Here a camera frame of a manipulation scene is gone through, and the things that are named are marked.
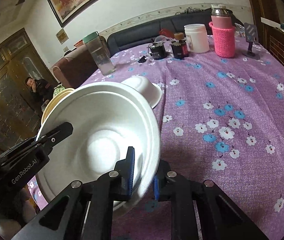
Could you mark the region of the white gloved left hand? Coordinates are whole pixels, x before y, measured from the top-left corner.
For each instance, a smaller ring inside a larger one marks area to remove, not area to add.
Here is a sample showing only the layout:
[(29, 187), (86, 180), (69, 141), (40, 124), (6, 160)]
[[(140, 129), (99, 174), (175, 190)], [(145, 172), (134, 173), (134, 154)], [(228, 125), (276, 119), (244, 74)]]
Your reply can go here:
[[(15, 199), (18, 204), (21, 204), (21, 221), (27, 224), (36, 216), (36, 211), (30, 202), (32, 197), (26, 189), (22, 189)], [(19, 222), (0, 214), (0, 237), (2, 239), (12, 239), (21, 228)]]

